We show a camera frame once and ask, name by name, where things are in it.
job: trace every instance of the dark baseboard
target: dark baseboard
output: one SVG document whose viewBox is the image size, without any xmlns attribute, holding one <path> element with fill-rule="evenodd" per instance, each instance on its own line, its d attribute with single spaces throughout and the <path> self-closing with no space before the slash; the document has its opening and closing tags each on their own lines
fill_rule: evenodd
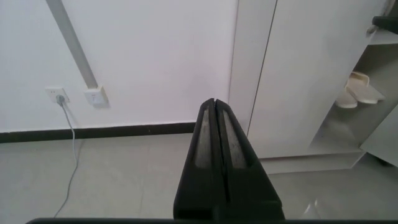
<svg viewBox="0 0 398 224">
<path fill-rule="evenodd" d="M 77 139 L 192 133 L 195 122 L 75 129 Z M 0 143 L 71 139 L 70 129 L 0 133 Z"/>
</svg>

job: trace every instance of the gray floor tile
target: gray floor tile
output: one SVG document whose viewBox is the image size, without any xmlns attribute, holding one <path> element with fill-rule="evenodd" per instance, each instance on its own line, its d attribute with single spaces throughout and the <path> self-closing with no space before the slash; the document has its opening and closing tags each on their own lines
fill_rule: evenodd
<svg viewBox="0 0 398 224">
<path fill-rule="evenodd" d="M 172 218 L 191 134 L 158 136 L 150 144 L 140 218 Z"/>
<path fill-rule="evenodd" d="M 80 166 L 60 217 L 172 218 L 191 134 L 77 140 Z M 71 141 L 0 144 L 0 223 L 51 217 L 73 171 Z M 270 175 L 287 218 L 398 219 L 398 169 L 365 156 L 351 170 Z"/>
</svg>

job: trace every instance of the white wall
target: white wall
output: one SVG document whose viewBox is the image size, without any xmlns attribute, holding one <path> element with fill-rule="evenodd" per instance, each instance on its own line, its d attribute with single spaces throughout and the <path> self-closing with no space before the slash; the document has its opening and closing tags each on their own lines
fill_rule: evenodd
<svg viewBox="0 0 398 224">
<path fill-rule="evenodd" d="M 65 88 L 78 128 L 194 121 L 202 101 L 228 100 L 236 1 L 64 1 L 102 110 L 45 1 L 0 4 L 0 132 L 67 128 L 46 86 Z"/>
</svg>

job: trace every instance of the white slipper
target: white slipper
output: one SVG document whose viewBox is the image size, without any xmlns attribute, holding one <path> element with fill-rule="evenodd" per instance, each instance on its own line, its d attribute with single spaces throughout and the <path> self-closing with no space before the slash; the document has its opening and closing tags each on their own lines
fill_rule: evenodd
<svg viewBox="0 0 398 224">
<path fill-rule="evenodd" d="M 345 89 L 340 92 L 340 94 L 337 96 L 337 99 L 335 101 L 335 105 L 340 107 L 340 108 L 355 108 L 358 105 L 358 102 L 355 100 L 353 96 L 351 96 L 350 93 L 348 93 Z"/>
<path fill-rule="evenodd" d="M 385 99 L 381 93 L 369 85 L 369 77 L 360 72 L 351 73 L 346 89 L 355 100 L 361 103 L 376 104 L 379 100 Z"/>
</svg>

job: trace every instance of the black object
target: black object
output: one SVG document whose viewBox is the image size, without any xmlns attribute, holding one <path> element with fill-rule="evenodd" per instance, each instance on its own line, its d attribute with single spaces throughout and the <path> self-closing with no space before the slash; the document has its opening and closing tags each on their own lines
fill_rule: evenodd
<svg viewBox="0 0 398 224">
<path fill-rule="evenodd" d="M 200 107 L 174 219 L 284 220 L 275 189 L 231 108 L 220 100 Z"/>
<path fill-rule="evenodd" d="M 378 26 L 379 28 L 398 34 L 398 17 L 375 16 L 372 19 L 372 24 Z"/>
<path fill-rule="evenodd" d="M 75 129 L 77 139 L 192 133 L 195 123 Z M 0 143 L 72 139 L 70 129 L 0 133 Z"/>
</svg>

